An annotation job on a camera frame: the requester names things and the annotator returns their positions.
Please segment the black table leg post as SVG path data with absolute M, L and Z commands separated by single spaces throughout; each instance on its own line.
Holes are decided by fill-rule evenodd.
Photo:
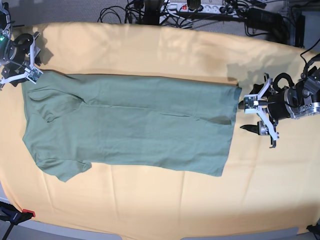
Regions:
M 160 9 L 162 0 L 144 0 L 143 25 L 158 26 L 160 21 Z

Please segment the blue red clamp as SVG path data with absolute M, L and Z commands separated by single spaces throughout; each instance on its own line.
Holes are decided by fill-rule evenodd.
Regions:
M 23 209 L 19 211 L 12 204 L 0 202 L 0 220 L 4 222 L 9 222 L 10 225 L 7 228 L 2 240 L 6 240 L 12 231 L 14 226 L 17 226 L 20 223 L 35 218 L 36 214 L 34 211 Z

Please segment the green T-shirt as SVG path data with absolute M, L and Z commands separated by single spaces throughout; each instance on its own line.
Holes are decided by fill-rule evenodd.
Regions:
M 46 71 L 22 84 L 23 141 L 35 164 L 66 182 L 92 163 L 219 177 L 241 89 L 166 77 Z

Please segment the white power strip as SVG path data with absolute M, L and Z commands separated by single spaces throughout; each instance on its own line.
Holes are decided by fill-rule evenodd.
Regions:
M 193 14 L 198 14 L 200 16 L 220 14 L 227 14 L 230 16 L 236 15 L 236 11 L 231 6 L 216 4 L 201 4 L 198 10 L 191 10 L 187 3 L 170 1 L 168 4 L 166 4 L 166 9 L 181 16 L 189 16 Z

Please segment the black power adapter brick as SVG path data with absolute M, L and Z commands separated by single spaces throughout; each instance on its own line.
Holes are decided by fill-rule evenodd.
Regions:
M 257 8 L 250 8 L 247 12 L 246 25 L 250 28 L 268 30 L 282 24 L 282 16 Z

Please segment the yellow table cloth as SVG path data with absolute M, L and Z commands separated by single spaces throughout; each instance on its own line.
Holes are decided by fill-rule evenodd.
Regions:
M 146 25 L 49 23 L 15 29 L 40 32 L 44 68 L 66 74 L 166 76 L 240 85 L 248 93 L 264 73 L 298 79 L 302 49 L 223 33 Z M 255 115 L 239 112 L 223 175 L 149 166 L 95 163 L 67 182 L 45 174 L 22 137 L 20 86 L 0 93 L 0 183 L 35 221 L 120 235 L 125 240 L 179 240 L 298 227 L 320 217 L 320 118 L 278 125 L 267 137 L 241 129 Z

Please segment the black clamp right corner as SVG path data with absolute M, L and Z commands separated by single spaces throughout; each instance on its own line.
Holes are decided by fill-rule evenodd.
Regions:
M 306 229 L 310 233 L 320 236 L 320 225 L 318 223 L 316 225 L 308 225 Z

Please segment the black box right background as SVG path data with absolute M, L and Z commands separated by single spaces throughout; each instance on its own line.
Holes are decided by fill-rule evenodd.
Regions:
M 304 15 L 300 14 L 295 22 L 295 42 L 294 46 L 298 48 L 304 47 L 305 39 L 305 22 L 306 18 Z

